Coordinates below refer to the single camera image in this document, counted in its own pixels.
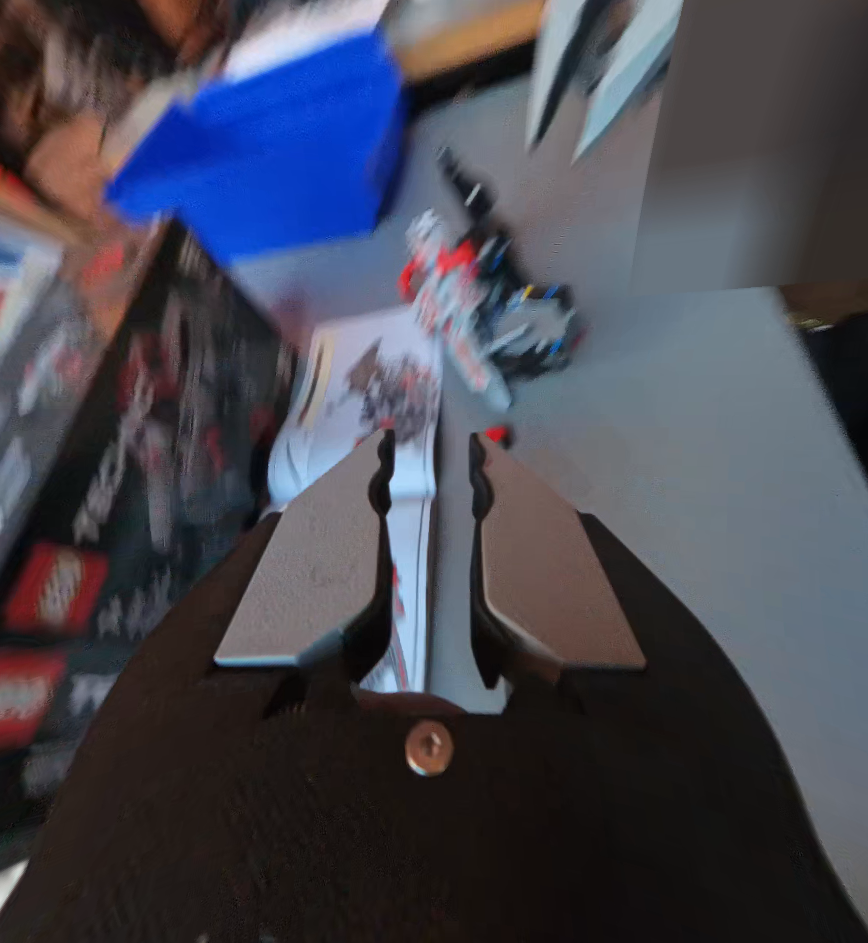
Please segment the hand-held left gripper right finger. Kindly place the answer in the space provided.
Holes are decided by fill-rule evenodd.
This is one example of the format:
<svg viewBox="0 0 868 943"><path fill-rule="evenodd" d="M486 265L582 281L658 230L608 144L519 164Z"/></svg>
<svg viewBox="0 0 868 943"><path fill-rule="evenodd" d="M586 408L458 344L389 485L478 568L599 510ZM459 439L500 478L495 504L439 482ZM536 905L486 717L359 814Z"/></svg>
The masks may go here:
<svg viewBox="0 0 868 943"><path fill-rule="evenodd" d="M471 643L484 685L643 671L646 656L578 511L485 434L469 442Z"/></svg>

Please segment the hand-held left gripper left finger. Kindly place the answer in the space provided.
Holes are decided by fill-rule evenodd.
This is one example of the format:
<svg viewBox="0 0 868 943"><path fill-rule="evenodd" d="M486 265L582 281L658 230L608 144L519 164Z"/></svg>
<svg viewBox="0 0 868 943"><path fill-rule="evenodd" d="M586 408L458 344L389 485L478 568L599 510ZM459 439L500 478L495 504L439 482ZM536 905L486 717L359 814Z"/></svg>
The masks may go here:
<svg viewBox="0 0 868 943"><path fill-rule="evenodd" d="M392 635L386 517L394 464L393 431L376 431L286 505L216 649L216 668L330 668L345 682L371 674Z"/></svg>

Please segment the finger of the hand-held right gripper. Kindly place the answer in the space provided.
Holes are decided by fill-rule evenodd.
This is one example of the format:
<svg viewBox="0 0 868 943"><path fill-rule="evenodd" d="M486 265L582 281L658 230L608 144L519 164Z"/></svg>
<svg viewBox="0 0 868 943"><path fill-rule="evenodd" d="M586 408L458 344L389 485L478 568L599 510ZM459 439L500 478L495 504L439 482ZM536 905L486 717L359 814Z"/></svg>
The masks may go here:
<svg viewBox="0 0 868 943"><path fill-rule="evenodd" d="M545 138L568 91L589 97L632 19L630 1L545 2L536 36L525 145Z"/></svg>
<svg viewBox="0 0 868 943"><path fill-rule="evenodd" d="M682 1L634 3L629 23L606 57L604 71L589 96L572 162L600 142L620 114L669 63L683 6Z"/></svg>

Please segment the black grey lego truck model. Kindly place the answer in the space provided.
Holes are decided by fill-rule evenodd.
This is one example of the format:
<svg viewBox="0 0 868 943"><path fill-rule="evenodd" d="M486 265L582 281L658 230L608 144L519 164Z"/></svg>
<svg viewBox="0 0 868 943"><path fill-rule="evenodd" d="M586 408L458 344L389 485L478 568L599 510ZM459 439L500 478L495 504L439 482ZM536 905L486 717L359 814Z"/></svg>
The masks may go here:
<svg viewBox="0 0 868 943"><path fill-rule="evenodd" d="M464 213L457 238L433 209L405 231L399 289L427 334L437 337L467 388L495 411L512 406L511 384L564 370L586 335L569 285L529 279L511 230L482 175L449 147L436 156Z"/></svg>

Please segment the black toy set box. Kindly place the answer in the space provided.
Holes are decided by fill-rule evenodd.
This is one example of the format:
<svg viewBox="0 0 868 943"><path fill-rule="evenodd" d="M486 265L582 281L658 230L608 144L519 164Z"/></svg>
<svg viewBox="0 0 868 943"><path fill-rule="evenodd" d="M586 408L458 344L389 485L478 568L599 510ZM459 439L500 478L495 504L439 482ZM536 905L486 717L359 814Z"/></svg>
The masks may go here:
<svg viewBox="0 0 868 943"><path fill-rule="evenodd" d="M0 354L0 870L135 649L262 511L295 368L178 222L42 278Z"/></svg>

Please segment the wooden edged table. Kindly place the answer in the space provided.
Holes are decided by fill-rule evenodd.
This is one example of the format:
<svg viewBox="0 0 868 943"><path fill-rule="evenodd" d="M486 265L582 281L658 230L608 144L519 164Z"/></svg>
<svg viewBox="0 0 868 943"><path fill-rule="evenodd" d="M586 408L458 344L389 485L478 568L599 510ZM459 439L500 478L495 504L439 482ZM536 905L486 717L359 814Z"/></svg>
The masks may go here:
<svg viewBox="0 0 868 943"><path fill-rule="evenodd" d="M398 2L385 30L404 77L418 84L534 42L543 1Z"/></svg>

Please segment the open instruction booklet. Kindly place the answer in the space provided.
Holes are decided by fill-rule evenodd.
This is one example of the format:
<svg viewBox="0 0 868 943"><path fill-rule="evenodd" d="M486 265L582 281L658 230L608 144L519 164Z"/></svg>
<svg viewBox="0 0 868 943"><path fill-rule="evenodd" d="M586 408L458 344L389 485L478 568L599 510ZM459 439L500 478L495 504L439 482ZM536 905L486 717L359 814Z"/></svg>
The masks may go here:
<svg viewBox="0 0 868 943"><path fill-rule="evenodd" d="M362 682L377 693L427 689L430 534L443 358L407 306L324 323L314 331L298 395L273 447L268 487L282 510L379 430L395 438L392 637Z"/></svg>

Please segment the blue plastic bin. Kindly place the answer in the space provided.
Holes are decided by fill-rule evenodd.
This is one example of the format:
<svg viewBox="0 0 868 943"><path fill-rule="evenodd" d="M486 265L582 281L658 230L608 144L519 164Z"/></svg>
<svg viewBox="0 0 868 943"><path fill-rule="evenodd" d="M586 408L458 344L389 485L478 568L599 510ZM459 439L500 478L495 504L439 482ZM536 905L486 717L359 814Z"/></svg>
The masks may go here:
<svg viewBox="0 0 868 943"><path fill-rule="evenodd" d="M180 222L216 262L375 229L402 166L406 101L381 28L174 103L107 184L127 222Z"/></svg>

